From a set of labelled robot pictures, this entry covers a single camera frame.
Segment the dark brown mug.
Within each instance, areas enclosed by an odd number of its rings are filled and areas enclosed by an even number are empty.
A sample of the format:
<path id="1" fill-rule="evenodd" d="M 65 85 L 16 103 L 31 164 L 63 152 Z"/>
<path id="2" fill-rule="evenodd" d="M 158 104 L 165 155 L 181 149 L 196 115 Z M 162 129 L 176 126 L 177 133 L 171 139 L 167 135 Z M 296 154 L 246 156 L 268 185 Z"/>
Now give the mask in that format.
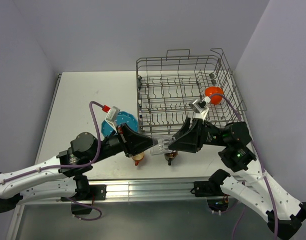
<path id="1" fill-rule="evenodd" d="M 178 156 L 178 151 L 172 151 L 164 154 L 164 158 L 168 163 L 168 166 L 172 165 L 172 161 Z"/>

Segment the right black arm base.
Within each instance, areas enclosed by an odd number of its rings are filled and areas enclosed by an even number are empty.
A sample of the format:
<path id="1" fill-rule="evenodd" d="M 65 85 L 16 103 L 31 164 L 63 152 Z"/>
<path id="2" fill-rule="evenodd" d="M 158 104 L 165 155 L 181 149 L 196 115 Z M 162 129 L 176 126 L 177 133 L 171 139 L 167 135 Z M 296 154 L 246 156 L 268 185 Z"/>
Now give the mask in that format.
<path id="1" fill-rule="evenodd" d="M 210 181 L 195 181 L 190 193 L 197 198 L 201 197 L 215 197 L 217 196 L 216 189 Z"/>

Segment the clear glass tumbler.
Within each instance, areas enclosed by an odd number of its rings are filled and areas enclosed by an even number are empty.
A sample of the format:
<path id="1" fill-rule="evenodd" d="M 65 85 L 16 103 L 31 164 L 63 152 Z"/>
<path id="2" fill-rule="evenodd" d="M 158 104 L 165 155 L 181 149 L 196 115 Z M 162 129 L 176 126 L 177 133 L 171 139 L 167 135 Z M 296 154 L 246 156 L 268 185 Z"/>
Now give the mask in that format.
<path id="1" fill-rule="evenodd" d="M 150 148 L 151 155 L 169 154 L 173 150 L 169 149 L 169 145 L 174 141 L 170 135 L 152 135 L 153 147 Z"/>

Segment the orange bowl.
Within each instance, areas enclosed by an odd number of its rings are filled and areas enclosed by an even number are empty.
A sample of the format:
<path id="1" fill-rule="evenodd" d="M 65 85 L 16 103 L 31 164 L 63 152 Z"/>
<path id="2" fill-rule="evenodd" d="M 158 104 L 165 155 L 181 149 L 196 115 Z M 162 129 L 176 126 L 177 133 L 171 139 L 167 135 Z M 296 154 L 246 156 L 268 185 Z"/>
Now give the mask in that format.
<path id="1" fill-rule="evenodd" d="M 215 94 L 223 95 L 223 90 L 218 86 L 210 86 L 205 89 L 205 96 L 211 99 L 212 104 L 218 105 L 221 102 L 222 97 Z"/>

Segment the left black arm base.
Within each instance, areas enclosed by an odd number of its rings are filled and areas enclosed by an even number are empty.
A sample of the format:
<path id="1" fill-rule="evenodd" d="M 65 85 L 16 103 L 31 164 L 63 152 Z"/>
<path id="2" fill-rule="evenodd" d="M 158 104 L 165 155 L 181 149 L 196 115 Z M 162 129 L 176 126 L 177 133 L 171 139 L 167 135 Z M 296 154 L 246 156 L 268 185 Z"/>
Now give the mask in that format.
<path id="1" fill-rule="evenodd" d="M 106 199 L 106 185 L 90 185 L 77 190 L 74 196 L 69 197 L 75 201 L 103 201 Z"/>

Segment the orange ceramic cup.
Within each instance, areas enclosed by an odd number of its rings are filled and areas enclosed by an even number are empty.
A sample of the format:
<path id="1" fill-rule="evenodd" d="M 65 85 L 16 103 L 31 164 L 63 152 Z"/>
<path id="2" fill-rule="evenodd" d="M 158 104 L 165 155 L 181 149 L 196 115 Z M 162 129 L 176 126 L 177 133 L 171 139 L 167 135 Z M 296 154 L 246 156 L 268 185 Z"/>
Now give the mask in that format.
<path id="1" fill-rule="evenodd" d="M 141 152 L 141 153 L 139 153 L 137 155 L 132 155 L 131 156 L 131 158 L 134 161 L 135 166 L 138 166 L 139 163 L 144 159 L 144 157 L 145 157 L 145 152 Z"/>

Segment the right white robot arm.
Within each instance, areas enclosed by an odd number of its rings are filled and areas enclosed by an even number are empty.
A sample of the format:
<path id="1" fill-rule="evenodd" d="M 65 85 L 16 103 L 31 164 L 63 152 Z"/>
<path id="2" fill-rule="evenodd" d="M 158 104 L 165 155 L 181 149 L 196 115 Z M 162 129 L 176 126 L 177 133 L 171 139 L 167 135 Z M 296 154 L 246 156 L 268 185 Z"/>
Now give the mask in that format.
<path id="1" fill-rule="evenodd" d="M 306 202 L 294 198 L 262 168 L 256 155 L 247 147 L 251 140 L 244 121 L 218 128 L 199 118 L 186 118 L 173 135 L 169 148 L 196 153 L 203 145 L 224 147 L 218 153 L 221 161 L 251 187 L 242 185 L 227 171 L 218 169 L 207 181 L 194 183 L 195 196 L 232 196 L 260 215 L 277 237 L 289 240 L 306 219 Z"/>

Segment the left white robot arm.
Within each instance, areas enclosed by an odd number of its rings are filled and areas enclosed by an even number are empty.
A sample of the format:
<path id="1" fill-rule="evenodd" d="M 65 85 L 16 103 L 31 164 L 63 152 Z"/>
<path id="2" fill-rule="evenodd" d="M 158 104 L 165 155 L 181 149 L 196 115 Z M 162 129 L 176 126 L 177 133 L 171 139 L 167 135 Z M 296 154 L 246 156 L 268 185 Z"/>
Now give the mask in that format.
<path id="1" fill-rule="evenodd" d="M 0 172 L 0 213 L 41 199 L 85 200 L 91 190 L 84 173 L 94 163 L 121 152 L 127 157 L 135 156 L 157 143 L 149 136 L 134 132 L 125 123 L 104 140 L 82 132 L 67 150 L 42 163 L 9 173 Z"/>

